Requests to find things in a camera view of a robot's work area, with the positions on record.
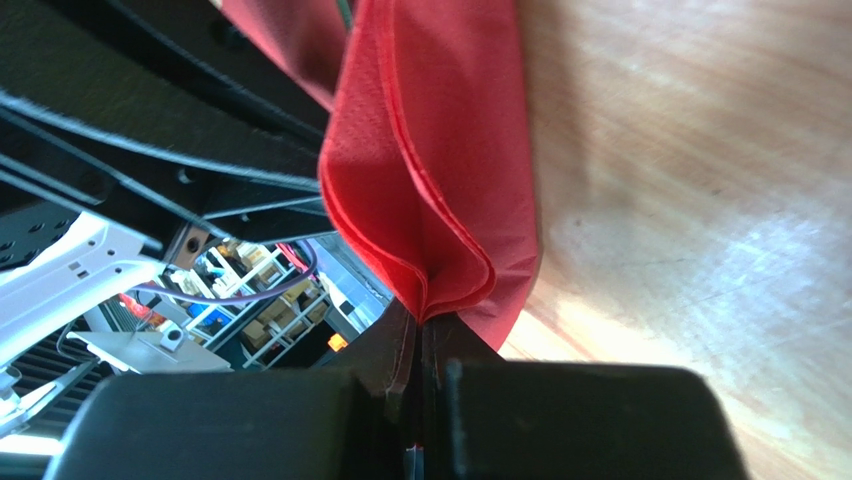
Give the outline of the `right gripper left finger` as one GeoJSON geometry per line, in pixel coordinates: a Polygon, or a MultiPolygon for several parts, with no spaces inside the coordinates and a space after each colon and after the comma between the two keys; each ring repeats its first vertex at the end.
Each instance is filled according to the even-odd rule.
{"type": "Polygon", "coordinates": [[[383,412],[413,328],[392,303],[326,364],[116,376],[63,437],[49,479],[397,479],[383,412]]]}

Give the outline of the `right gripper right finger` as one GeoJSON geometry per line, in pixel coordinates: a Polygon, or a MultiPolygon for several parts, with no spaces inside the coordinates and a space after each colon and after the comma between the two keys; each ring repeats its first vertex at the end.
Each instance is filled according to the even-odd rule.
{"type": "Polygon", "coordinates": [[[672,366],[509,361],[446,315],[420,333],[428,479],[744,479],[723,408],[672,366]]]}

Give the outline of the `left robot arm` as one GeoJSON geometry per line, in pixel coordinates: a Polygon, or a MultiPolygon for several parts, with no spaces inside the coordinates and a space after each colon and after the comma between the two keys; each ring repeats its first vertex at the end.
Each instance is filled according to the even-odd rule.
{"type": "Polygon", "coordinates": [[[216,240],[301,241],[328,112],[222,1],[1,5],[1,431],[61,381],[12,363],[216,240]]]}

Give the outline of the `red paper napkin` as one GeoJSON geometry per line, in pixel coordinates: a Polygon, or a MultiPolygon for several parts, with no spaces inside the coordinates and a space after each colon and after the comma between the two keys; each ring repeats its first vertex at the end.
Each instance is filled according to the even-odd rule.
{"type": "Polygon", "coordinates": [[[539,263],[511,1],[222,1],[330,113],[318,178],[343,239],[418,321],[499,348],[539,263]]]}

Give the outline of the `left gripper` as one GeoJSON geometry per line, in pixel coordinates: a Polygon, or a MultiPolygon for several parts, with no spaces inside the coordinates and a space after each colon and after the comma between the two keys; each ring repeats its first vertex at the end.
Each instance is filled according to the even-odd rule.
{"type": "Polygon", "coordinates": [[[333,227],[328,113],[209,1],[1,5],[1,212],[44,203],[168,243],[333,227]]]}

